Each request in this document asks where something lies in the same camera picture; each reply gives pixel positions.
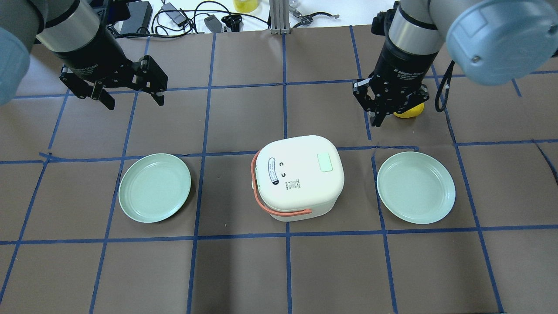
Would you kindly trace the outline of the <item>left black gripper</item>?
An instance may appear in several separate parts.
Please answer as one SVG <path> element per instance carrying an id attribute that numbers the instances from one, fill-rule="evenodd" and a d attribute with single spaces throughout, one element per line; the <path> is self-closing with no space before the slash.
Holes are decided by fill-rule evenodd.
<path id="1" fill-rule="evenodd" d="M 165 105 L 169 78 L 161 66 L 150 55 L 128 59 L 106 28 L 98 29 L 83 47 L 54 55 L 65 66 L 60 80 L 79 98 L 90 97 L 114 110 L 116 102 L 106 89 L 125 87 L 149 93 L 159 106 Z"/>

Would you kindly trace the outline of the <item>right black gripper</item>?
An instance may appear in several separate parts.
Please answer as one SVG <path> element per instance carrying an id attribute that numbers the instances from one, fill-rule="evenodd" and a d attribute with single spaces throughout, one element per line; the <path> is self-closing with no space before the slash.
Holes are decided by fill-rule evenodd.
<path id="1" fill-rule="evenodd" d="M 381 127 L 390 114 L 404 113 L 430 99 L 422 83 L 429 67 L 430 55 L 412 54 L 384 42 L 373 72 L 352 82 L 354 97 L 369 112 L 370 127 Z"/>

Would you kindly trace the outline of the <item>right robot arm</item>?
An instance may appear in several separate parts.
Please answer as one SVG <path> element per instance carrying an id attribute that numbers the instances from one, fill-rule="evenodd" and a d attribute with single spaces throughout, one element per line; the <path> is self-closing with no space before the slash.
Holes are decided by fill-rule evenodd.
<path id="1" fill-rule="evenodd" d="M 435 96 L 440 113 L 455 65 L 482 85 L 522 78 L 557 54 L 557 21 L 555 0 L 397 0 L 371 23 L 384 42 L 373 72 L 353 81 L 353 95 L 370 125 L 381 126 L 430 98 L 422 81 L 445 46 L 451 62 Z"/>

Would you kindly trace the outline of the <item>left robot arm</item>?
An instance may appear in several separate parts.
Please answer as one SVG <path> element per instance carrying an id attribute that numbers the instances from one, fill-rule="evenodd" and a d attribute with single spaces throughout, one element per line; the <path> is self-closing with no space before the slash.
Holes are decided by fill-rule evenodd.
<path id="1" fill-rule="evenodd" d="M 152 56 L 128 59 L 86 0 L 3 0 L 0 30 L 1 105 L 15 97 L 36 42 L 62 61 L 59 79 L 78 98 L 112 110 L 107 89 L 128 88 L 165 103 L 167 74 Z"/>

